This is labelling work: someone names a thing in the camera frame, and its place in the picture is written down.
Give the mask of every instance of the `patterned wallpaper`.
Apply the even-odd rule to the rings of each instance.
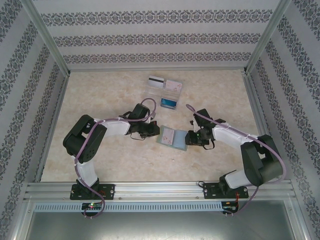
[[[244,67],[279,0],[35,0],[68,67]]]
[[[33,182],[65,78],[18,0],[0,2],[0,240]]]
[[[251,73],[312,239],[320,239],[320,5],[293,0]]]

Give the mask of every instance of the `beige floor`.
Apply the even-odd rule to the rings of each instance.
[[[73,159],[62,142],[84,114],[105,119],[133,110],[144,98],[149,75],[183,82],[177,110],[157,108],[158,125],[191,130],[192,112],[206,108],[214,119],[224,119],[233,127],[258,134],[240,71],[119,71],[74,72],[71,74],[53,140],[42,175],[43,182],[74,182]],[[100,181],[215,181],[225,173],[241,169],[239,151],[222,142],[215,149],[188,146],[187,151],[145,141],[128,135],[105,138],[94,158]]]

